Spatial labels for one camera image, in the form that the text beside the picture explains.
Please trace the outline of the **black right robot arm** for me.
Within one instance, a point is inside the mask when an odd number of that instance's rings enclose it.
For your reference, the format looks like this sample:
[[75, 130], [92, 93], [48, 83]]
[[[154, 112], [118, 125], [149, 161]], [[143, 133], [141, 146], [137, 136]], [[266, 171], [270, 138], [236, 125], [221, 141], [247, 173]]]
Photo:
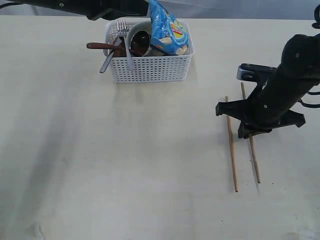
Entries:
[[236, 78], [254, 82], [256, 87], [246, 99], [218, 102], [215, 114], [239, 120], [240, 139], [287, 126], [300, 128], [305, 117], [291, 107], [296, 103], [311, 109], [320, 107], [302, 101], [320, 84], [320, 36], [296, 34], [285, 44], [278, 67], [242, 63]]

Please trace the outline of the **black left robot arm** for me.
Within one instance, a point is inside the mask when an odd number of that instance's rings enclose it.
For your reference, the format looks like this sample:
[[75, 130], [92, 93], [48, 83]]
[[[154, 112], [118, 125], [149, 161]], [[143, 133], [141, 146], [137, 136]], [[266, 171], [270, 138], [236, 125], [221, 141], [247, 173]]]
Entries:
[[86, 16], [91, 21], [116, 20], [122, 17], [145, 17], [147, 0], [9, 0], [0, 6], [31, 5]]

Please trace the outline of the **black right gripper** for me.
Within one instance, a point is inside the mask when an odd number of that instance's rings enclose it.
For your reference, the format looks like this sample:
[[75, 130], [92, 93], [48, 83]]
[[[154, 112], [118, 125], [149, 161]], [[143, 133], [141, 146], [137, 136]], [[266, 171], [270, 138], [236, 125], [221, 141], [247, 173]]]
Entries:
[[273, 129], [306, 123], [303, 114], [290, 108], [306, 94], [306, 80], [270, 74], [245, 74], [242, 80], [256, 82], [257, 86], [245, 100], [218, 102], [215, 115], [241, 119], [238, 138], [270, 133]]

